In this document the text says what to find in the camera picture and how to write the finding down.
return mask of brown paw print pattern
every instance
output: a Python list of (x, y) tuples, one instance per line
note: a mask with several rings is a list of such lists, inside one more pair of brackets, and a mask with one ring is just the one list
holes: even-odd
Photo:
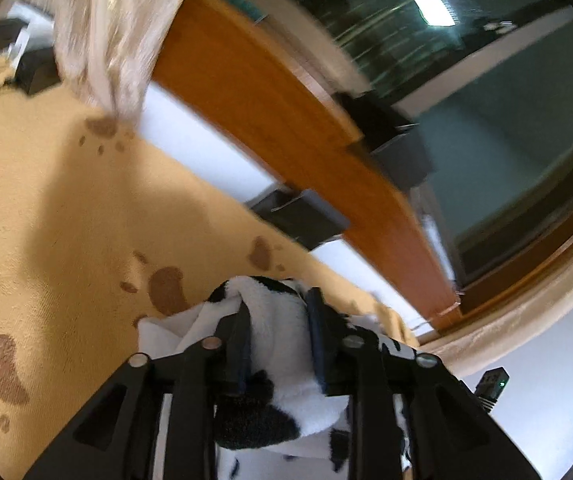
[[(0, 399), (7, 404), (28, 403), (28, 393), (18, 377), (15, 365), (15, 341), (8, 334), (0, 334)], [(0, 430), (9, 433), (10, 418), (0, 415)]]
[[(256, 236), (253, 239), (251, 245), (251, 250), (247, 256), (249, 263), (258, 270), (268, 271), (271, 270), (273, 263), (273, 251), (281, 251), (282, 245), (276, 244), (275, 247), (271, 248), (265, 237)], [(282, 264), (276, 264), (275, 269), (278, 272), (284, 272), (286, 269)]]
[[(113, 139), (118, 135), (118, 121), (110, 118), (110, 117), (103, 117), (103, 118), (87, 118), (84, 121), (84, 126), (86, 127), (87, 131), (93, 134), (93, 136), (97, 137), (100, 140), (105, 142), (111, 142)], [(129, 131), (124, 134), (125, 138), (133, 139), (134, 133)], [(84, 146), (87, 141), (86, 136), (80, 137), (78, 140), (78, 145), (80, 147)], [(115, 149), (119, 153), (124, 153), (126, 149), (123, 140), (116, 140)], [(103, 155), (105, 151), (104, 144), (100, 144), (98, 146), (98, 155)]]
[[(133, 255), (142, 265), (149, 265), (148, 258), (140, 251), (134, 251)], [(172, 316), (191, 307), (184, 297), (182, 278), (182, 271), (178, 267), (173, 266), (157, 269), (149, 276), (147, 293), (151, 304), (160, 314)], [(138, 286), (131, 282), (121, 282), (120, 288), (129, 294), (137, 294), (139, 292)], [(134, 319), (135, 327), (137, 327), (137, 323), (143, 317), (146, 316), (141, 315)]]

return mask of black and white fabric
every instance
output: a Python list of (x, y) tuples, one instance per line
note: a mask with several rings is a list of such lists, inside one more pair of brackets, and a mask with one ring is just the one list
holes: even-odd
[[(218, 480), (345, 479), (349, 457), (348, 397), (325, 397), (315, 380), (306, 305), (308, 287), (296, 280), (238, 276), (216, 288), (207, 301), (166, 319), (138, 324), (139, 349), (153, 359), (183, 352), (212, 335), (224, 316), (244, 301), (251, 322), (250, 381), (263, 383), (263, 398), (218, 401), (214, 419)], [(349, 328), (377, 333), (380, 348), (413, 359), (416, 351), (388, 338), (377, 320), (346, 316)], [(393, 396), (399, 426), (406, 421)], [(154, 480), (162, 480), (170, 395), (162, 406)], [(410, 465), (408, 438), (398, 450)]]

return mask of beige carpet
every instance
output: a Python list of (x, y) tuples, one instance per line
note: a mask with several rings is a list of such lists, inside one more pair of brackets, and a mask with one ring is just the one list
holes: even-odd
[[(0, 81), (4, 74), (0, 72)], [(136, 349), (134, 322), (238, 274), (294, 276), (347, 312), (391, 310), (65, 88), (0, 94), (0, 474), (22, 478)]]

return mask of beige curtain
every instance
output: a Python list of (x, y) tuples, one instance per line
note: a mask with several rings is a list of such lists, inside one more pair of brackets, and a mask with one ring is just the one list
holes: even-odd
[[(13, 0), (3, 0), (0, 11)], [(55, 16), (65, 82), (88, 104), (137, 122), (151, 72), (183, 0), (26, 0)]]
[(458, 377), (473, 374), (540, 335), (573, 309), (573, 257), (502, 309), (423, 345)]

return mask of black bracket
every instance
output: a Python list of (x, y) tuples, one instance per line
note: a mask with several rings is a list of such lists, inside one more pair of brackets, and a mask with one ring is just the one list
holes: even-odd
[(408, 193), (433, 172), (417, 124), (385, 104), (374, 92), (357, 98), (340, 93), (335, 98), (362, 131), (362, 147), (395, 187)]
[(283, 187), (271, 189), (247, 205), (309, 251), (339, 236), (350, 225), (342, 213), (313, 189), (302, 192)]
[[(316, 378), (327, 396), (351, 396), (348, 480), (401, 480), (403, 431), (393, 394), (405, 402), (415, 480), (539, 480), (439, 358), (404, 358), (380, 348), (375, 333), (348, 325), (317, 288), (305, 301)], [(220, 396), (244, 395), (250, 343), (243, 303), (219, 321), (213, 336), (182, 354), (132, 355), (24, 480), (150, 480), (164, 394), (172, 394), (164, 480), (215, 480), (214, 409)]]

